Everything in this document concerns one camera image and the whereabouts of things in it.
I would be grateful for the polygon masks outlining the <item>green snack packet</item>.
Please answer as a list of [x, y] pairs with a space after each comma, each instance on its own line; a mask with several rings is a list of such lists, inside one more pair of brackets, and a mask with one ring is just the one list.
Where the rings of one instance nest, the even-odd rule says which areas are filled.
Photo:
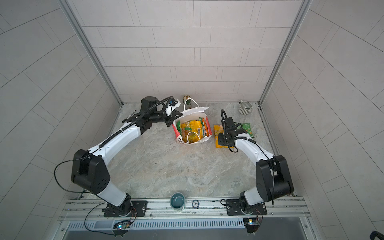
[[243, 123], [242, 128], [250, 135], [250, 137], [253, 139], [254, 135], [252, 132], [251, 124], [250, 123]]

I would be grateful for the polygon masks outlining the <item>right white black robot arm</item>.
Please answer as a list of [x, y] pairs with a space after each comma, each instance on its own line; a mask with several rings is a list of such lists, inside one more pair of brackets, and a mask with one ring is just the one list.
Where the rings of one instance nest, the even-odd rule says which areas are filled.
[[242, 151], [256, 167], [256, 186], [241, 193], [240, 209], [246, 215], [265, 214], [263, 203], [294, 192], [288, 162], [284, 156], [276, 156], [258, 145], [223, 109], [221, 118], [223, 132], [218, 134], [218, 144], [232, 153]]

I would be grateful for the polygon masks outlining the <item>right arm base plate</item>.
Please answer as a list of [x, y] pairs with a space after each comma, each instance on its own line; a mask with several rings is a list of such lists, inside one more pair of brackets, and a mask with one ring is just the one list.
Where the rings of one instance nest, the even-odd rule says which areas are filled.
[[221, 204], [226, 207], [228, 216], [265, 216], [268, 214], [264, 203], [248, 205], [241, 199], [222, 199]]

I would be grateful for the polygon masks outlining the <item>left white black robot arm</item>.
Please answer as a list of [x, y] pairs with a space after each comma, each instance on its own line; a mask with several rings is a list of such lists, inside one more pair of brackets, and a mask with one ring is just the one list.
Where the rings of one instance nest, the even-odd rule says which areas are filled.
[[154, 123], [165, 123], [170, 127], [182, 116], [177, 111], [180, 100], [167, 97], [145, 97], [141, 109], [123, 120], [123, 126], [100, 144], [89, 150], [78, 150], [71, 160], [71, 182], [96, 195], [107, 203], [103, 210], [107, 217], [126, 217], [133, 214], [131, 196], [121, 191], [111, 180], [107, 168], [114, 156], [125, 146], [149, 130]]

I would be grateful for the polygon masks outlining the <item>red white paper gift bag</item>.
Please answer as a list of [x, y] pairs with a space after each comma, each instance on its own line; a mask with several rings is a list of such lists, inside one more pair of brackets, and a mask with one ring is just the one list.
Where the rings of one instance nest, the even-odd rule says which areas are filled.
[[205, 111], [192, 98], [184, 100], [182, 116], [173, 121], [176, 142], [183, 145], [204, 143], [212, 136], [212, 130]]

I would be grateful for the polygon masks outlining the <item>yellow snack packet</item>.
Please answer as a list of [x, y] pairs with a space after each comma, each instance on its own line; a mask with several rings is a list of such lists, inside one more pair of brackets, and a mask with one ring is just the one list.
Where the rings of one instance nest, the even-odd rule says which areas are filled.
[[182, 139], [186, 144], [199, 142], [203, 139], [203, 125], [200, 121], [189, 121], [181, 124]]
[[224, 129], [222, 125], [214, 125], [214, 137], [215, 137], [215, 146], [216, 148], [226, 148], [227, 146], [221, 146], [218, 143], [219, 134], [223, 134]]

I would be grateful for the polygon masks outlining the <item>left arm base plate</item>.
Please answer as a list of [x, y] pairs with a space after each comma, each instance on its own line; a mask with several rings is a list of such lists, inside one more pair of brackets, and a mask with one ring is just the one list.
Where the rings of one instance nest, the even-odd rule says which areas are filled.
[[124, 202], [116, 207], [110, 203], [102, 209], [105, 218], [144, 217], [147, 210], [147, 201]]

